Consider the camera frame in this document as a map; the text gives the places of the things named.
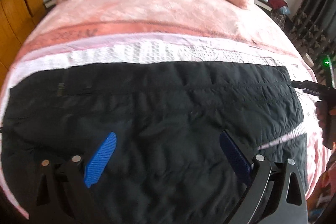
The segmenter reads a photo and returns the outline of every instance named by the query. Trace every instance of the pink comforter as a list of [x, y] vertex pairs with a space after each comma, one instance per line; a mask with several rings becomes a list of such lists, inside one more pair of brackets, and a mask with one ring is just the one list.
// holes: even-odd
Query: pink comforter
[[[286, 35], [254, 5], [253, 0], [58, 0], [58, 3], [28, 37], [10, 69], [1, 91], [1, 121], [9, 96], [8, 89], [15, 82], [11, 75], [20, 62], [48, 55], [53, 55], [57, 60], [57, 54], [74, 51], [73, 47], [68, 46], [70, 42], [102, 35], [164, 32], [226, 38], [228, 41], [242, 42], [251, 48], [280, 54], [284, 58], [294, 57], [299, 66], [308, 72], [309, 77], [306, 79], [316, 81], [314, 73]], [[188, 53], [176, 54], [185, 56]], [[322, 145], [320, 134], [320, 131], [314, 131], [308, 136], [307, 170], [310, 189], [307, 197], [325, 170], [330, 156], [330, 151]], [[12, 203], [20, 209], [10, 190], [6, 188], [2, 172], [0, 184], [7, 197], [11, 197], [14, 200]]]

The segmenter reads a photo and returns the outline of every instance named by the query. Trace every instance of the red clothing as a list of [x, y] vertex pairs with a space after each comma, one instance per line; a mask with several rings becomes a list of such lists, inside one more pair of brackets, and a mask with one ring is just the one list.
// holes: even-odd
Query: red clothing
[[275, 10], [280, 9], [283, 6], [288, 7], [287, 2], [285, 2], [284, 0], [268, 0], [268, 3]]

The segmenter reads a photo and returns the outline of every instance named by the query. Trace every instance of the metal rivet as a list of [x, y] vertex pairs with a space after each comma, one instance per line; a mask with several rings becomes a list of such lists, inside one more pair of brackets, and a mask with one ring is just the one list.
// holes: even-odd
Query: metal rivet
[[49, 165], [49, 160], [44, 160], [41, 164], [42, 166], [47, 166]]
[[81, 156], [73, 156], [72, 157], [73, 162], [79, 162], [81, 159], [82, 159]]
[[295, 160], [293, 160], [293, 159], [288, 159], [287, 162], [288, 162], [290, 165], [294, 165], [294, 164], [295, 164]]
[[264, 161], [265, 160], [265, 157], [263, 155], [256, 155], [255, 158], [258, 160], [258, 161]]

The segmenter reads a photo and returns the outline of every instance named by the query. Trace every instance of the zipper pull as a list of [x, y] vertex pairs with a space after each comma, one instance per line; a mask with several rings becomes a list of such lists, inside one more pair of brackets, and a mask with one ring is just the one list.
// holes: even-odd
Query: zipper pull
[[57, 86], [57, 97], [61, 97], [63, 95], [64, 83], [58, 83]]

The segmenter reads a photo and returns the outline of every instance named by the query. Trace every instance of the patterned fabric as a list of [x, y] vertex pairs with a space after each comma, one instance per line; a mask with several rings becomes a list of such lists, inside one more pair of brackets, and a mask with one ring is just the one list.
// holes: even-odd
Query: patterned fabric
[[272, 10], [271, 19], [274, 20], [281, 30], [284, 30], [286, 21], [285, 15], [280, 15], [276, 10]]

